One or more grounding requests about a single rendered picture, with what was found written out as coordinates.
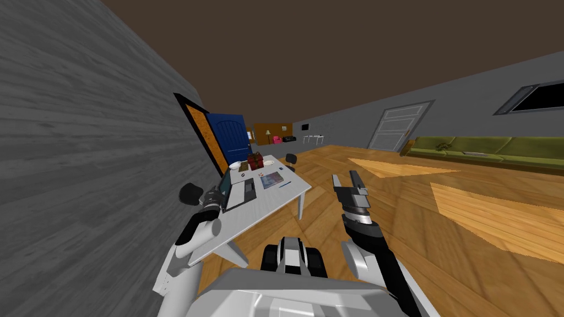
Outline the open laptop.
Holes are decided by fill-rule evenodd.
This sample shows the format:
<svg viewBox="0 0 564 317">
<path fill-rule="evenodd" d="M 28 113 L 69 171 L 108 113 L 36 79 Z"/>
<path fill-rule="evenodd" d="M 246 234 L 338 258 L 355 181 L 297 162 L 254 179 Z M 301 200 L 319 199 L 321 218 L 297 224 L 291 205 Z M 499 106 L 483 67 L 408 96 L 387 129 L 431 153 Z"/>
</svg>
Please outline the open laptop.
<svg viewBox="0 0 564 317">
<path fill-rule="evenodd" d="M 219 183 L 218 190 L 224 197 L 224 201 L 221 203 L 221 211 L 223 213 L 248 203 L 257 197 L 253 178 L 244 181 L 236 179 L 236 183 L 232 183 L 231 172 L 225 173 Z"/>
</svg>

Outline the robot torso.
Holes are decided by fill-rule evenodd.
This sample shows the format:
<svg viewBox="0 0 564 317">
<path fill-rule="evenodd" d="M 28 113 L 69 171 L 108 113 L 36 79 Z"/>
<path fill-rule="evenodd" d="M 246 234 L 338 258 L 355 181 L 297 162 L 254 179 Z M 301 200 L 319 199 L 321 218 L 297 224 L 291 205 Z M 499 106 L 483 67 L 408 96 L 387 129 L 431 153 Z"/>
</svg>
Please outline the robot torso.
<svg viewBox="0 0 564 317">
<path fill-rule="evenodd" d="M 260 270 L 232 269 L 186 317 L 422 317 L 381 286 L 328 278 L 321 255 L 298 237 L 266 246 Z"/>
</svg>

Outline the blue magazine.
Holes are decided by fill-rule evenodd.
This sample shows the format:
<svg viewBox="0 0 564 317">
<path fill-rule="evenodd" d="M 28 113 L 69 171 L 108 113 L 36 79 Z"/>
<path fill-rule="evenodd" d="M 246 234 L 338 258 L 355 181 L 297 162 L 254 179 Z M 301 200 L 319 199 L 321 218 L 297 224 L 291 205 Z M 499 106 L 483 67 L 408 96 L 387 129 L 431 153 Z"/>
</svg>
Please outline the blue magazine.
<svg viewBox="0 0 564 317">
<path fill-rule="evenodd" d="M 284 179 L 279 172 L 270 173 L 264 176 L 260 176 L 262 186 L 264 189 L 270 188 L 278 183 L 281 183 Z"/>
</svg>

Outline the white desk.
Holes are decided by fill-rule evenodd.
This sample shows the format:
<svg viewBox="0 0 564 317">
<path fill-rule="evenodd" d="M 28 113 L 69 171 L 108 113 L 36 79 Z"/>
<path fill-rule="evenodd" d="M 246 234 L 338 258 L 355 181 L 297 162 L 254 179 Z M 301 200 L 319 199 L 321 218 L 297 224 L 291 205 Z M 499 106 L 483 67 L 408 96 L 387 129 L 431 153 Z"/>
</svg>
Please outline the white desk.
<svg viewBox="0 0 564 317">
<path fill-rule="evenodd" d="M 272 160 L 274 163 L 256 171 L 246 171 L 244 177 L 237 171 L 231 171 L 232 183 L 236 183 L 236 179 L 243 181 L 249 178 L 254 179 L 257 198 L 231 211 L 220 214 L 219 220 L 222 227 L 219 234 L 192 253 L 189 260 L 190 266 L 201 262 L 205 257 L 214 253 L 226 261 L 246 268 L 248 266 L 248 259 L 233 239 L 296 198 L 298 199 L 298 216 L 299 219 L 302 218 L 305 193 L 311 189 L 311 185 L 295 172 L 290 171 L 274 156 L 266 155 L 263 158 L 265 160 Z M 279 172 L 284 180 L 279 184 L 264 189 L 260 180 L 260 174 L 267 175 L 274 172 Z M 279 188 L 280 185 L 289 181 L 291 181 L 290 184 Z"/>
</svg>

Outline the green sofa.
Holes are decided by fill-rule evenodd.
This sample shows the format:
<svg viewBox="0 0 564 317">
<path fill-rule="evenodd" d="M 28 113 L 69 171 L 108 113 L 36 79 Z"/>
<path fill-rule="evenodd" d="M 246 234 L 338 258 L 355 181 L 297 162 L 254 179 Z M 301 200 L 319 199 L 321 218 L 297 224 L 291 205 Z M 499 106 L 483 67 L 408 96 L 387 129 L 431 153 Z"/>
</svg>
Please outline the green sofa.
<svg viewBox="0 0 564 317">
<path fill-rule="evenodd" d="M 420 136 L 400 155 L 564 176 L 563 137 Z"/>
</svg>

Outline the dark window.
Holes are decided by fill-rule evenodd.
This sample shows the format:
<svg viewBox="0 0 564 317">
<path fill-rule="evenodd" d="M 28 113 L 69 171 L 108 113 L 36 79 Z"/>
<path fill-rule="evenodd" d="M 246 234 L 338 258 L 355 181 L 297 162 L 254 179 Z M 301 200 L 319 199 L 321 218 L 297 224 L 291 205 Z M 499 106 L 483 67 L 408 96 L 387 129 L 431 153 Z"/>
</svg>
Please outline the dark window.
<svg viewBox="0 0 564 317">
<path fill-rule="evenodd" d="M 564 110 L 564 80 L 519 88 L 493 115 Z"/>
</svg>

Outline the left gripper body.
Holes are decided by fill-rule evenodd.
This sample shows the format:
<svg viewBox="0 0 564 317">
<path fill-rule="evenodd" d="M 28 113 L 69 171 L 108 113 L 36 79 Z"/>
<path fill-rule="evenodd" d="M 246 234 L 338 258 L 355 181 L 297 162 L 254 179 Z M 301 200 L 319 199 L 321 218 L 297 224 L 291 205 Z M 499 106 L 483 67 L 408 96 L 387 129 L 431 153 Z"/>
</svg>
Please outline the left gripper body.
<svg viewBox="0 0 564 317">
<path fill-rule="evenodd" d="M 215 185 L 204 194 L 203 206 L 217 206 L 221 207 L 225 201 L 225 195 L 219 190 L 219 186 Z"/>
</svg>

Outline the orange door with black frame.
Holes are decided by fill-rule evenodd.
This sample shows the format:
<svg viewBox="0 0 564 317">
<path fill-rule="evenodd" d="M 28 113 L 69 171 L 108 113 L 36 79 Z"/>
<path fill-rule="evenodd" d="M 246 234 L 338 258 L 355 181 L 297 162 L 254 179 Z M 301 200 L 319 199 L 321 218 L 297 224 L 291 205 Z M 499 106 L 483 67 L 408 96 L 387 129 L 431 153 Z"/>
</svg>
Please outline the orange door with black frame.
<svg viewBox="0 0 564 317">
<path fill-rule="evenodd" d="M 227 160 L 211 128 L 209 112 L 179 93 L 173 94 L 201 141 L 218 174 L 223 177 L 228 169 Z"/>
</svg>

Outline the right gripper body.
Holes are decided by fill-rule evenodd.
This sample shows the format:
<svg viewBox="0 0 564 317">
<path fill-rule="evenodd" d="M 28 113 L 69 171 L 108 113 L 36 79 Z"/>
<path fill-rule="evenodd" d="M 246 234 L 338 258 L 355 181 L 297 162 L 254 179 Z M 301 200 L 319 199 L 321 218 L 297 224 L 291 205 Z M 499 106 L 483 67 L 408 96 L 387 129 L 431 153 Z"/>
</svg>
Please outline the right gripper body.
<svg viewBox="0 0 564 317">
<path fill-rule="evenodd" d="M 338 201 L 345 211 L 366 210 L 370 208 L 367 188 L 333 187 Z"/>
</svg>

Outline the grey panelled door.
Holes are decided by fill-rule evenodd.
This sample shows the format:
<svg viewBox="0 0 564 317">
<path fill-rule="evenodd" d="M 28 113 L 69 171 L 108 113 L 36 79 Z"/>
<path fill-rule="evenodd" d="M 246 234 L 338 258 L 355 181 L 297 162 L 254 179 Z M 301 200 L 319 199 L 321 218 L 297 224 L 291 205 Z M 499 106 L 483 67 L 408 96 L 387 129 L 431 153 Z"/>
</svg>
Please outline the grey panelled door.
<svg viewBox="0 0 564 317">
<path fill-rule="evenodd" d="M 428 100 L 384 110 L 367 148 L 392 152 L 400 150 L 433 103 L 433 100 Z"/>
</svg>

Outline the blue door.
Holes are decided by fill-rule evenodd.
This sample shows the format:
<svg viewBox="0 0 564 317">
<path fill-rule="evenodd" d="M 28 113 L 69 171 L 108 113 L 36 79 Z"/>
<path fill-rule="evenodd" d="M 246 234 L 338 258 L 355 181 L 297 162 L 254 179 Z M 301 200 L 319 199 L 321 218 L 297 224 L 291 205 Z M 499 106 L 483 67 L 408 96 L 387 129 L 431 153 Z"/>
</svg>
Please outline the blue door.
<svg viewBox="0 0 564 317">
<path fill-rule="evenodd" d="M 227 164 L 246 161 L 251 148 L 243 116 L 208 113 L 206 117 Z"/>
</svg>

